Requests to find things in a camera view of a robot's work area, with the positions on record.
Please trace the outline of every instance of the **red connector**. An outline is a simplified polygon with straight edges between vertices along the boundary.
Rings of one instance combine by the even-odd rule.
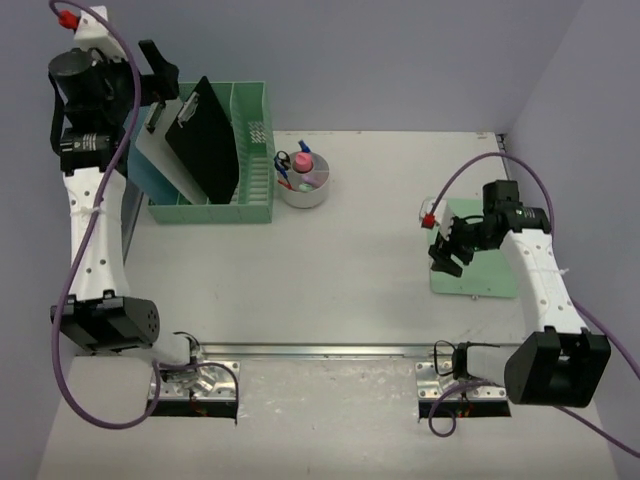
[[[58,16],[58,23],[64,28],[76,31],[80,23],[80,17],[74,15],[69,10],[63,10]]]
[[[436,226],[436,216],[433,213],[428,213],[422,219],[422,228],[428,228],[431,230]]]

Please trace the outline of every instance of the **desk organizer cup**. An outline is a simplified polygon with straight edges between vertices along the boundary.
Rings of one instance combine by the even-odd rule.
[[[291,154],[291,159],[295,159],[299,153],[301,152]],[[293,190],[278,183],[280,197],[292,207],[313,208],[321,204],[329,196],[329,164],[322,155],[314,152],[310,153],[310,155],[313,168],[309,172],[298,173],[293,168],[287,171]],[[313,189],[300,191],[300,186],[303,184],[310,185]]]
[[[196,83],[181,83],[185,101]],[[273,157],[275,146],[271,113],[264,82],[211,82],[233,133],[240,165],[240,180],[228,205],[192,205],[182,195],[170,204],[149,202],[157,223],[271,223],[273,212]]]

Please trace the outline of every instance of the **clipboard clip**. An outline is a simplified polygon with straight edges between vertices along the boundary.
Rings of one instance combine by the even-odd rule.
[[[176,120],[178,121],[180,128],[184,128],[184,124],[191,120],[191,117],[195,115],[196,109],[198,108],[199,98],[200,94],[193,92],[189,99],[184,102],[184,105],[182,105],[182,108],[176,116]]]

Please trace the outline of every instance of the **pink object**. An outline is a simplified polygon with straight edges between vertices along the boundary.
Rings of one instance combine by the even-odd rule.
[[[293,169],[298,173],[307,173],[313,169],[313,159],[310,153],[298,153],[293,161]]]

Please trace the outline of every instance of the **green tray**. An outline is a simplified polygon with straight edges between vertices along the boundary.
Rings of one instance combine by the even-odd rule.
[[[459,217],[482,215],[481,200],[447,199],[448,205]],[[437,230],[429,230],[429,245],[436,239]],[[518,286],[513,272],[499,250],[476,252],[473,261],[464,267],[461,278],[442,272],[430,272],[431,290],[435,293],[478,295],[483,297],[515,298]]]
[[[186,100],[196,83],[181,83]],[[158,223],[270,223],[273,213],[275,145],[264,82],[212,82],[224,112],[231,121],[240,165],[240,181],[228,205],[192,205],[182,195],[175,202],[149,202]]]

